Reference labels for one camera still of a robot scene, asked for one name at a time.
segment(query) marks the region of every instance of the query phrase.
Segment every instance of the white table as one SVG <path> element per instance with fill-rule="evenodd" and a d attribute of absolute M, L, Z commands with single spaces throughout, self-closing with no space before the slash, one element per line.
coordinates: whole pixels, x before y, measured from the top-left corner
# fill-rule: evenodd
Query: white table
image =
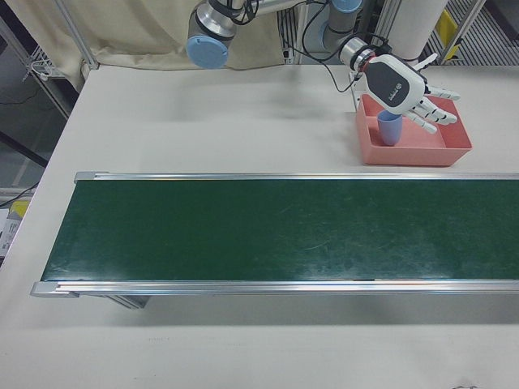
<path fill-rule="evenodd" d="M 154 297 L 135 312 L 28 295 L 77 171 L 516 172 L 519 68 L 426 75 L 463 97 L 474 150 L 452 168 L 362 166 L 352 97 L 317 66 L 93 71 L 0 269 L 2 387 L 515 389 L 514 296 Z"/>

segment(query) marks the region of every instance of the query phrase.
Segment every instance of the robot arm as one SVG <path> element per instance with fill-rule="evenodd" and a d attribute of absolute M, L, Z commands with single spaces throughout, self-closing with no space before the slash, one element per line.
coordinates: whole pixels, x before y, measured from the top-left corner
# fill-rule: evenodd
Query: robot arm
<path fill-rule="evenodd" d="M 301 0 L 207 0 L 200 3 L 190 18 L 187 54 L 194 64 L 214 69 L 225 65 L 230 42 L 237 25 L 251 22 L 257 15 L 290 8 Z M 325 0 L 329 5 L 328 22 L 321 28 L 321 42 L 330 53 L 351 70 L 363 73 L 369 94 L 387 111 L 402 114 L 428 132 L 437 131 L 432 123 L 449 124 L 456 116 L 446 112 L 427 96 L 458 100 L 460 96 L 448 90 L 429 86 L 418 71 L 435 60 L 430 56 L 411 67 L 401 59 L 383 53 L 354 34 L 357 14 L 362 0 Z"/>

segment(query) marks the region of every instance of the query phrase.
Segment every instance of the pink tray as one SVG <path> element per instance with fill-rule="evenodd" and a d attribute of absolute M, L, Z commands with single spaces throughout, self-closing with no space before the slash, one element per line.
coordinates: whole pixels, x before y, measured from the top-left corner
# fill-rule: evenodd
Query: pink tray
<path fill-rule="evenodd" d="M 386 146 L 379 134 L 376 116 L 383 109 L 368 95 L 362 95 L 357 110 L 357 129 L 362 159 L 369 165 L 450 166 L 472 149 L 469 136 L 461 122 L 453 101 L 429 99 L 454 113 L 458 121 L 447 126 L 437 126 L 435 134 L 404 118 L 402 136 L 395 146 Z"/>

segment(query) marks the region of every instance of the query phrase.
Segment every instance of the green conveyor belt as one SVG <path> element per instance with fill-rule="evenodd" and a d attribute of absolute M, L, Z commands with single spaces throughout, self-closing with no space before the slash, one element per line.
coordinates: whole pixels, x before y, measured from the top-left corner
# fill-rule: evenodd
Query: green conveyor belt
<path fill-rule="evenodd" d="M 41 280 L 519 279 L 519 181 L 80 181 Z"/>

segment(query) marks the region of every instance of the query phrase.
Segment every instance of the conveyor leg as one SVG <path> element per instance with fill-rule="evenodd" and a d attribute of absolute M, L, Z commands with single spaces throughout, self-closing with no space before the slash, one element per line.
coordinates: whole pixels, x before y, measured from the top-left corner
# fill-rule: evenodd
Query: conveyor leg
<path fill-rule="evenodd" d="M 116 296 L 111 294 L 105 297 L 130 310 L 140 310 L 144 308 L 150 299 L 150 296 Z"/>

